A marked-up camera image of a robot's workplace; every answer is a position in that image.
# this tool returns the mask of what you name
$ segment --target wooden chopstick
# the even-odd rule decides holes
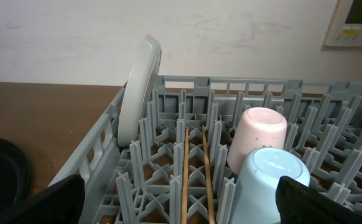
[[[189,132],[185,131],[185,152],[183,157],[183,181],[182,181],[182,206],[181,206],[181,223],[187,224],[188,209],[188,177],[189,177]]]
[[[208,221],[209,221],[209,224],[215,224],[213,189],[211,186],[211,175],[210,175],[210,160],[208,158],[206,131],[205,131],[205,127],[203,125],[202,125],[202,136],[203,136],[203,155],[205,156]]]

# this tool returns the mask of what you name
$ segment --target black round object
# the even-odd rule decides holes
[[[27,197],[31,178],[32,169],[24,152],[0,139],[0,212]]]

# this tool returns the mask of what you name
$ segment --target pink cup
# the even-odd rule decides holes
[[[283,149],[286,129],[286,119],[274,110],[250,108],[243,112],[228,153],[231,170],[239,175],[246,156],[255,149]]]

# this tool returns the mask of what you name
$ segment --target light blue cup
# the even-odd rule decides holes
[[[280,222],[275,192],[280,177],[284,175],[306,186],[310,183],[307,167],[293,154],[275,148],[251,152],[236,181],[230,224]]]

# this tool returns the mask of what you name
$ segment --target cup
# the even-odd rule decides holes
[[[286,119],[274,110],[250,108],[243,112],[228,153],[231,170],[239,175],[246,156],[255,149],[283,149],[286,130]]]
[[[275,148],[250,153],[236,181],[229,224],[273,224],[281,221],[275,193],[280,177],[308,186],[310,173],[295,155]]]

